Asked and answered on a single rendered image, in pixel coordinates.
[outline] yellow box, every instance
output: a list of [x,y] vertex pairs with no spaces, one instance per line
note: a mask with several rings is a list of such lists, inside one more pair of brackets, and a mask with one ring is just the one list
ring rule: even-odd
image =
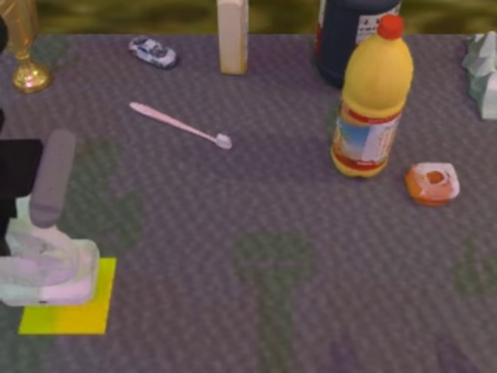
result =
[[19,334],[105,334],[115,272],[116,258],[100,259],[95,297],[84,305],[25,307]]

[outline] toy car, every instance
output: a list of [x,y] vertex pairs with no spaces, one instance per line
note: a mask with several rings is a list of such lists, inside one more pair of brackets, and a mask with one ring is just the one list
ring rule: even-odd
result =
[[178,60],[173,49],[163,47],[157,40],[149,37],[135,37],[130,42],[128,49],[134,56],[157,68],[172,68]]

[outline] bottle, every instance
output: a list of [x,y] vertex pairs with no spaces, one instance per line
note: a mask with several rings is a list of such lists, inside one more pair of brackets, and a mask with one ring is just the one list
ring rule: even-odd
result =
[[221,73],[245,74],[249,42],[249,0],[217,0],[217,32]]
[[347,65],[330,150],[347,176],[372,177],[387,165],[414,70],[403,28],[401,17],[382,17],[377,34],[355,49]]
[[321,77],[336,88],[356,46],[377,31],[380,18],[397,15],[401,0],[321,0],[315,64]]

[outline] gold candlestick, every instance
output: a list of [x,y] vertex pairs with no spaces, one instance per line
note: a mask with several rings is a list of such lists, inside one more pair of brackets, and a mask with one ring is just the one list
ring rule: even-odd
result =
[[7,49],[19,62],[12,83],[23,93],[45,89],[52,80],[50,70],[30,57],[31,45],[38,34],[35,0],[0,0],[0,16],[9,30]]

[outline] dark bottle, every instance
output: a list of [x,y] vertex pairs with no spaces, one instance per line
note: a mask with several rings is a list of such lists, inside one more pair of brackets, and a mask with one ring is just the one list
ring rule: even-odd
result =
[[341,89],[357,44],[376,33],[382,16],[398,14],[400,5],[401,0],[321,0],[315,64],[322,78]]

